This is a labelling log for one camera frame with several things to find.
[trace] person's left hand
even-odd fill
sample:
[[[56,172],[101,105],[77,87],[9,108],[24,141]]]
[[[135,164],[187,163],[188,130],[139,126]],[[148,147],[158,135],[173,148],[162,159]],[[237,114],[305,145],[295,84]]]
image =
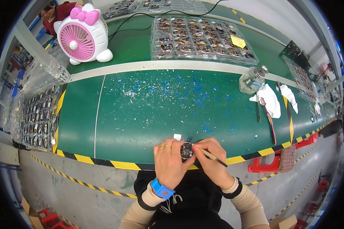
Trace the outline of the person's left hand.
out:
[[[183,144],[184,140],[182,139],[181,141],[166,139],[161,144],[154,146],[157,179],[160,184],[170,189],[174,189],[181,182],[187,169],[196,160],[196,156],[193,155],[182,163],[180,148]]]

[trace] dark hair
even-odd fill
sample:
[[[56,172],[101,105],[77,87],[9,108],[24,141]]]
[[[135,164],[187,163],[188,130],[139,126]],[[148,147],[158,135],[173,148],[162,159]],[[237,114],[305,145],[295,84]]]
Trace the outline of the dark hair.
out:
[[[50,9],[53,9],[55,6],[55,3],[51,1],[48,5],[43,8],[44,11],[49,11]]]

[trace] pink and white fan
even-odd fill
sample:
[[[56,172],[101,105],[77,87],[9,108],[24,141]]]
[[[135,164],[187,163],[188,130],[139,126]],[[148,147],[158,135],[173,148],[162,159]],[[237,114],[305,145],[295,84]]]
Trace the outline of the pink and white fan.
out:
[[[107,62],[113,58],[107,48],[108,27],[101,17],[101,11],[91,3],[74,7],[64,21],[54,23],[54,29],[72,65],[94,60]]]

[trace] metal jar lid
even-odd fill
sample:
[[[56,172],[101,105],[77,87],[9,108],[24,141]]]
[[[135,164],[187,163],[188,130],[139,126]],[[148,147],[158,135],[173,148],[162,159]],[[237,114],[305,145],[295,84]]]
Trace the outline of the metal jar lid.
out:
[[[265,78],[265,74],[268,74],[269,71],[267,70],[267,67],[263,65],[261,67],[255,68],[254,73],[255,73],[255,76],[257,76],[257,78],[262,80]]]

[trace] green table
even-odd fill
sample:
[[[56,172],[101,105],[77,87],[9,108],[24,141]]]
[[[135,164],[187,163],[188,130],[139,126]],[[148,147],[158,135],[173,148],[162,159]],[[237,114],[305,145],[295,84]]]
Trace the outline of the green table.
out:
[[[82,63],[69,67],[68,71],[78,73],[150,60],[151,31],[148,26],[152,21],[152,18],[140,16],[124,23],[123,31],[109,44],[114,53],[112,61]],[[115,21],[109,25],[110,33],[120,23]],[[266,65],[270,73],[292,80],[279,56],[284,48],[282,45],[238,27],[259,58],[259,65]],[[288,106],[294,132],[291,138],[284,99],[275,90],[276,82],[266,80],[281,105],[281,117],[273,119],[277,136],[275,146],[263,109],[259,123],[257,103],[249,101],[251,96],[239,91],[239,76],[202,70],[145,70],[71,82],[66,85],[63,97],[54,147],[56,153],[88,163],[153,169],[153,146],[177,133],[184,139],[193,136],[192,142],[215,137],[227,151],[227,158],[230,158],[227,163],[232,164],[287,147],[291,141],[320,129],[335,118],[334,107],[324,104],[322,117],[317,115],[312,123],[313,103],[296,96],[299,113],[296,114],[290,104]],[[290,88],[298,94],[296,88]]]

